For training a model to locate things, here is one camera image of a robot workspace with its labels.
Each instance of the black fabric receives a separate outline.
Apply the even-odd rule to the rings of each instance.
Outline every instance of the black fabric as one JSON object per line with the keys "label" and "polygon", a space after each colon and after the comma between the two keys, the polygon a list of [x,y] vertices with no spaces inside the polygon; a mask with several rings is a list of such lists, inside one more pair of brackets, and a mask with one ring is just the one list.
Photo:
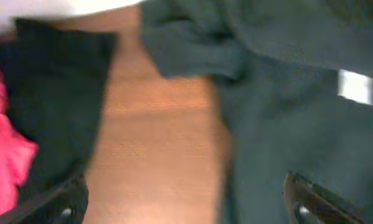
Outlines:
{"label": "black fabric", "polygon": [[373,78],[372,20],[325,1],[152,0],[142,13],[164,76],[217,85],[235,148],[219,223],[287,223],[288,171],[373,213],[373,106],[338,96],[340,69]]}
{"label": "black fabric", "polygon": [[0,71],[5,69],[7,59],[13,54],[15,42],[0,43]]}
{"label": "black fabric", "polygon": [[93,152],[116,35],[16,21],[4,66],[14,127],[39,145],[19,202],[83,174]]}

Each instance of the pink fabric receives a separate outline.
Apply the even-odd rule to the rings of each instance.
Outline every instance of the pink fabric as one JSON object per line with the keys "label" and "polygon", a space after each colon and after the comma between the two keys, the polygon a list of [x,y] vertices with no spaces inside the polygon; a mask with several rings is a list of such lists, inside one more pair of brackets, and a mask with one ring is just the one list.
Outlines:
{"label": "pink fabric", "polygon": [[4,114],[6,89],[0,72],[0,215],[16,206],[17,185],[26,179],[37,145],[11,126]]}

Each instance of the sleeve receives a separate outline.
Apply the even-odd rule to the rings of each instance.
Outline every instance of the sleeve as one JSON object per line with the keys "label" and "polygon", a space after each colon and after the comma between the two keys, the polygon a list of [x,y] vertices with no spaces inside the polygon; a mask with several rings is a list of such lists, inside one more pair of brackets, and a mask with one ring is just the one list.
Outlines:
{"label": "sleeve", "polygon": [[225,23],[222,18],[195,19],[193,7],[183,10],[185,5],[175,5],[176,0],[142,3],[141,38],[160,73],[164,77],[209,74],[237,78],[246,51],[221,25]]}

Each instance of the clothing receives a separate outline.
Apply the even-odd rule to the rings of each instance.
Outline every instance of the clothing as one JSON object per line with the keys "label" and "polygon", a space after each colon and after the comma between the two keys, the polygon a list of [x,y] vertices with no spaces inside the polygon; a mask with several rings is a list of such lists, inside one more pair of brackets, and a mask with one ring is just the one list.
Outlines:
{"label": "clothing", "polygon": [[37,152],[35,143],[13,129],[5,110],[6,89],[0,72],[0,214],[16,206],[17,186],[26,181]]}
{"label": "clothing", "polygon": [[16,43],[13,41],[0,43],[0,71],[5,70],[8,56],[15,54],[15,52],[13,52],[15,44]]}
{"label": "clothing", "polygon": [[373,79],[372,20],[281,0],[152,0],[142,15],[165,77],[217,86],[235,148],[220,223],[288,223],[288,171],[373,213],[373,104],[339,95],[340,70]]}
{"label": "clothing", "polygon": [[83,177],[71,177],[0,216],[0,224],[81,224],[88,205]]}
{"label": "clothing", "polygon": [[116,35],[57,30],[27,19],[16,20],[16,29],[3,70],[7,115],[39,145],[19,189],[22,203],[88,167]]}

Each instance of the wooden floor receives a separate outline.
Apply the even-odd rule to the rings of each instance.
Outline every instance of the wooden floor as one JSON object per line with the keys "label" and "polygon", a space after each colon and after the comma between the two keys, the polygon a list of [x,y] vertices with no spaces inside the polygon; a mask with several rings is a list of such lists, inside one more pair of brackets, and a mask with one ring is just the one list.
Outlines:
{"label": "wooden floor", "polygon": [[139,7],[59,23],[117,31],[86,224],[214,223],[227,135],[206,79],[164,80],[138,39]]}

